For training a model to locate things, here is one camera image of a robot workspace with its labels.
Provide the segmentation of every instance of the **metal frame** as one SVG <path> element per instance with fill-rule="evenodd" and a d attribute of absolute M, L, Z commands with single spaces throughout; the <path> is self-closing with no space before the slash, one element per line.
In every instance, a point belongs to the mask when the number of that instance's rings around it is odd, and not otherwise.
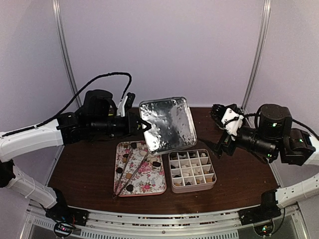
<path fill-rule="evenodd" d="M 78 89 L 74 80 L 70 57 L 66 47 L 65 35 L 64 35 L 63 24 L 62 24 L 62 16 L 61 16 L 61 10 L 60 10 L 60 0 L 52 0 L 52 4 L 53 4 L 53 13 L 56 20 L 56 26 L 57 26 L 59 42 L 61 46 L 61 52 L 63 56 L 63 62 L 64 62 L 66 74 L 68 76 L 72 94 L 75 95 L 78 92 Z M 82 102 L 79 96 L 75 98 L 75 103 L 77 108 L 82 106 Z"/>
<path fill-rule="evenodd" d="M 242 108 L 246 109 L 248 100 L 250 98 L 255 80 L 256 80 L 256 75 L 258 71 L 258 67 L 260 64 L 261 60 L 261 53 L 264 49 L 265 45 L 265 40 L 266 40 L 266 35 L 268 31 L 268 25 L 269 25 L 269 19 L 270 19 L 270 11 L 271 11 L 271 0 L 265 0 L 264 1 L 264 10 L 263 10 L 263 15 L 261 19 L 261 25 L 260 25 L 260 32 L 259 32 L 259 38 L 258 38 L 258 43 L 257 43 L 257 48 L 256 48 L 256 54 L 253 62 L 253 67 L 251 69 L 250 77 L 249 77 L 249 82 L 247 86 L 247 90 L 245 93 L 245 97 L 243 100 Z"/>
<path fill-rule="evenodd" d="M 77 226 L 74 237 L 85 239 L 238 239 L 241 226 L 239 209 L 214 213 L 180 215 L 136 215 L 89 211 L 86 227 Z M 299 239 L 308 239 L 308 232 L 297 204 L 286 208 L 292 215 Z M 33 225 L 52 230 L 55 222 L 45 217 L 45 212 L 31 201 L 25 218 L 21 239 L 28 239 Z"/>

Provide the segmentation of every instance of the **black bean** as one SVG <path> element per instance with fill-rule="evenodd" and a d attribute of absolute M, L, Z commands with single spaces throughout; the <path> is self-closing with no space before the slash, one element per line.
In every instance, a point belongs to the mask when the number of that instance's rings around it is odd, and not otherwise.
<path fill-rule="evenodd" d="M 153 162 L 153 166 L 154 166 L 154 167 L 160 167 L 160 166 L 161 166 L 161 163 L 154 161 L 154 162 Z"/>
<path fill-rule="evenodd" d="M 117 169 L 116 169 L 116 172 L 117 172 L 117 173 L 123 173 L 123 168 L 117 168 Z"/>
<path fill-rule="evenodd" d="M 138 145 L 137 145 L 136 143 L 131 143 L 131 147 L 132 147 L 133 149 L 136 149 L 136 148 L 138 147 Z"/>
<path fill-rule="evenodd" d="M 132 184 L 129 184 L 128 186 L 126 186 L 126 190 L 132 192 L 134 190 L 134 186 Z"/>

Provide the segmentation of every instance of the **black bracket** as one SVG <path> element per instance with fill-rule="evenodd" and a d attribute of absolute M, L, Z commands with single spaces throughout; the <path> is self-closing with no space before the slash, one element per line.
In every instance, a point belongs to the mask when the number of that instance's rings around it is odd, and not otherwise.
<path fill-rule="evenodd" d="M 68 207 L 68 213 L 72 215 L 72 217 L 60 217 L 54 213 L 49 213 L 48 211 L 45 213 L 47 218 L 51 218 L 53 220 L 59 222 L 66 222 L 68 224 L 75 224 L 79 226 L 86 226 L 86 221 L 88 220 L 89 212 L 86 210 L 78 209 L 78 208 L 70 208 Z"/>
<path fill-rule="evenodd" d="M 241 225 L 259 223 L 279 217 L 281 211 L 278 207 L 265 208 L 257 206 L 253 208 L 242 209 L 238 212 Z"/>
<path fill-rule="evenodd" d="M 241 224 L 248 225 L 279 217 L 281 210 L 277 206 L 276 191 L 275 189 L 263 193 L 261 196 L 261 205 L 240 210 L 238 214 Z"/>

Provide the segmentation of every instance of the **sorting box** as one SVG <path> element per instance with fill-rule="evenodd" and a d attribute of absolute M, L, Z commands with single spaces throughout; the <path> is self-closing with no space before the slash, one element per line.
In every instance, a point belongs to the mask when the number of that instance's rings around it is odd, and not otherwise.
<path fill-rule="evenodd" d="M 195 192 L 214 187 L 217 178 L 206 149 L 172 152 L 168 157 L 173 192 Z"/>

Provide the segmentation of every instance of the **tray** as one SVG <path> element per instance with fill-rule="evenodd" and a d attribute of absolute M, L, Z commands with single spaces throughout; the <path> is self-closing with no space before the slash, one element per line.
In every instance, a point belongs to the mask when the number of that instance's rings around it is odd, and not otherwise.
<path fill-rule="evenodd" d="M 217 181 L 205 149 L 170 153 L 169 164 L 171 188 L 175 193 L 211 189 Z"/>
<path fill-rule="evenodd" d="M 139 108 L 141 118 L 152 124 L 144 132 L 151 154 L 183 150 L 197 143 L 193 118 L 184 97 L 144 101 Z"/>
<path fill-rule="evenodd" d="M 136 144 L 136 149 L 132 149 L 132 143 Z M 132 157 L 129 159 L 129 162 L 124 169 L 125 160 L 123 160 L 123 155 L 129 154 L 131 150 L 133 150 Z M 126 174 L 133 174 L 143 160 L 143 156 L 140 154 L 141 151 L 148 151 L 145 141 L 121 142 L 117 145 L 113 190 L 115 190 L 115 186 L 121 176 L 121 173 L 118 173 L 117 169 L 124 169 L 120 183 L 120 187 L 122 187 L 122 185 L 125 185 L 129 180 L 126 178 Z M 119 197 L 157 195 L 165 192 L 165 190 L 166 181 L 162 157 L 160 155 L 154 156 L 149 154 L 146 162 L 142 164 L 127 187 L 120 193 Z"/>

